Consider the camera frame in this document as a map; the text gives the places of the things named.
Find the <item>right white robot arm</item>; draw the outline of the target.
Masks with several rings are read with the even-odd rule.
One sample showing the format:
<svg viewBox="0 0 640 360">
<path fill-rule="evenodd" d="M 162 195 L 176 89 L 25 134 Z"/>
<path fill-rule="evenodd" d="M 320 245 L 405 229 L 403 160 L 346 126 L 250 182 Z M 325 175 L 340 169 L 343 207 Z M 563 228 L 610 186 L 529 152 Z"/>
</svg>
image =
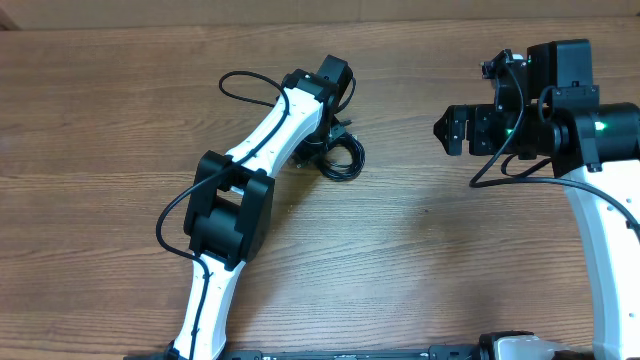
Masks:
<svg viewBox="0 0 640 360">
<path fill-rule="evenodd" d="M 591 287 L 594 336 L 588 350 L 522 331 L 483 335 L 476 359 L 635 359 L 639 355 L 639 109 L 604 104 L 586 39 L 501 51 L 482 64 L 490 104 L 452 105 L 435 123 L 445 152 L 468 151 L 506 170 L 501 183 L 561 186 L 578 224 Z"/>
</svg>

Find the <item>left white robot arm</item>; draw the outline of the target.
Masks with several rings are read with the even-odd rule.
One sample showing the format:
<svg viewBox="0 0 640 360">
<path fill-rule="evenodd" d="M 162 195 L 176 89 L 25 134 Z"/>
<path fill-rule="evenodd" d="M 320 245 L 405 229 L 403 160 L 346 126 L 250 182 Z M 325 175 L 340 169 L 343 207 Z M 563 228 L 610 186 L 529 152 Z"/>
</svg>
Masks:
<svg viewBox="0 0 640 360">
<path fill-rule="evenodd" d="M 336 115 L 355 85 L 348 62 L 332 55 L 316 72 L 286 75 L 274 85 L 278 96 L 251 134 L 224 154 L 206 152 L 193 185 L 163 210 L 158 229 L 182 200 L 188 202 L 183 231 L 190 241 L 183 255 L 193 264 L 193 277 L 182 328 L 162 358 L 222 356 L 240 274 L 269 231 L 275 178 L 289 159 L 300 165 L 321 161 L 347 139 Z"/>
</svg>

